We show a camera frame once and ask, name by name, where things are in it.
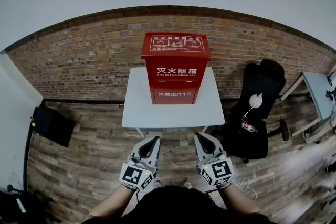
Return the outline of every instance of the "red metal box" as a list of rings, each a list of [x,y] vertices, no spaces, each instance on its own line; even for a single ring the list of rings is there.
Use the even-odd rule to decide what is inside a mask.
[[[211,60],[206,35],[146,33],[146,59],[153,104],[194,104]]]

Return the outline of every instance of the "white table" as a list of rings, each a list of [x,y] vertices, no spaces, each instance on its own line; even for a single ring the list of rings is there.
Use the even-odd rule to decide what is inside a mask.
[[[299,133],[302,133],[304,130],[312,127],[316,123],[323,121],[330,117],[331,112],[334,108],[335,101],[331,101],[329,97],[326,97],[327,91],[332,91],[333,86],[330,86],[327,80],[327,75],[318,74],[318,73],[309,73],[303,72],[302,76],[293,84],[292,87],[280,98],[283,101],[302,81],[305,81],[310,95],[313,99],[318,117],[311,123],[307,124],[303,128],[292,133],[292,136],[295,136]]]
[[[205,69],[195,104],[152,104],[146,67],[130,71],[122,126],[136,128],[186,128],[224,124],[224,114],[211,67]]]

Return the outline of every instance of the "table leg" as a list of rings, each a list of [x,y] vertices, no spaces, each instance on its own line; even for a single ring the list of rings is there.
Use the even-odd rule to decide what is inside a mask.
[[[292,87],[290,87],[287,92],[280,98],[281,101],[283,101],[290,93],[295,90],[295,88],[303,81],[303,75],[293,84]]]
[[[143,133],[141,132],[140,128],[136,128],[136,130],[138,131],[138,133],[140,134],[141,137],[145,137],[145,136],[143,135]]]
[[[304,130],[312,127],[314,124],[317,124],[319,121],[320,121],[320,118],[317,118],[316,120],[312,121],[311,123],[307,124],[306,126],[302,127],[296,132],[292,133],[292,137],[298,135],[299,133],[302,133]]]
[[[202,133],[204,133],[206,131],[206,129],[208,129],[209,126],[205,126],[202,130]]]

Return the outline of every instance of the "wooden floor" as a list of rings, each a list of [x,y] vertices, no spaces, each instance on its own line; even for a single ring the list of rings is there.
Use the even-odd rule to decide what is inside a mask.
[[[226,111],[235,103],[224,103]],[[135,130],[121,126],[122,105],[47,103],[76,120],[68,148],[44,137],[33,135],[28,161],[28,188],[39,190],[54,199],[49,212],[63,223],[81,223],[89,210],[119,185],[119,172],[140,137]],[[291,132],[316,118],[308,98],[276,101],[266,120],[268,131],[285,119]],[[157,179],[177,185],[187,179],[199,190],[210,189],[195,169],[194,132],[201,128],[154,130],[146,136],[162,138]],[[321,144],[305,144],[301,135],[282,141],[281,135],[269,138],[269,154],[265,159],[244,164],[232,157],[235,167],[233,182],[247,177],[257,195],[262,213],[277,223],[311,223],[313,216],[330,198],[333,175],[323,170],[336,161],[336,140],[331,137]],[[212,195],[219,206],[218,194]],[[127,212],[136,205],[135,196]]]

